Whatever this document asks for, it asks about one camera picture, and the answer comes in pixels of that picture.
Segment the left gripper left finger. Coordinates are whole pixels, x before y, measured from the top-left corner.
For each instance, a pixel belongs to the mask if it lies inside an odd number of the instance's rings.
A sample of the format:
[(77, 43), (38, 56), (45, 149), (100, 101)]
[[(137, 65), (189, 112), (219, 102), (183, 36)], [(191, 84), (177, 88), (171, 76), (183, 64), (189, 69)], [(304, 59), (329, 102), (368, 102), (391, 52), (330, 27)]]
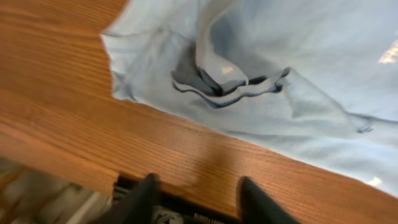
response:
[(159, 200), (159, 183), (155, 174), (147, 175), (121, 201), (90, 224), (152, 223)]

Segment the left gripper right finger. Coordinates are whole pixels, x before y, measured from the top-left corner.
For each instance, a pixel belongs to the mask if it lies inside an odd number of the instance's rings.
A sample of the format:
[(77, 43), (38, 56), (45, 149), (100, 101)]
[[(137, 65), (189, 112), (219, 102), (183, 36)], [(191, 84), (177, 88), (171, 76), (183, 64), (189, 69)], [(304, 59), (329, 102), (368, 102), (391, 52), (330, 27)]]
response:
[(240, 179), (238, 192), (239, 216), (244, 224), (299, 224), (249, 177)]

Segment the light blue printed t-shirt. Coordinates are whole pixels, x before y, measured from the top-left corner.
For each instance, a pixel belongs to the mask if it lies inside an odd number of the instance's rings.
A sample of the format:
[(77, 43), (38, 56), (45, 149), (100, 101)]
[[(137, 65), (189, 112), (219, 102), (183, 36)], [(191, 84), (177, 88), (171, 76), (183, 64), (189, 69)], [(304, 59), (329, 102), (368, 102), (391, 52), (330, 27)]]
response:
[(397, 195), (397, 2), (129, 1), (113, 96)]

